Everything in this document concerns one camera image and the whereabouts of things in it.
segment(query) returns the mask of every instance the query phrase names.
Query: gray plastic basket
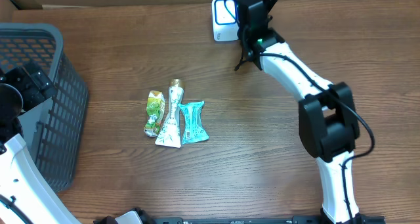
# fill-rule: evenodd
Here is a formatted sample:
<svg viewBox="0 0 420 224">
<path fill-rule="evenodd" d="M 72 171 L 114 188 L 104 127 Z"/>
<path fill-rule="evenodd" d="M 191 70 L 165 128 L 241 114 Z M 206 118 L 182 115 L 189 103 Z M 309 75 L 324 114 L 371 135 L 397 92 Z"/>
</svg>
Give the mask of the gray plastic basket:
<svg viewBox="0 0 420 224">
<path fill-rule="evenodd" d="M 0 24 L 0 68 L 6 73 L 33 61 L 57 95 L 19 117 L 38 170 L 55 192 L 71 186 L 89 94 L 63 52 L 61 33 L 48 24 Z"/>
</svg>

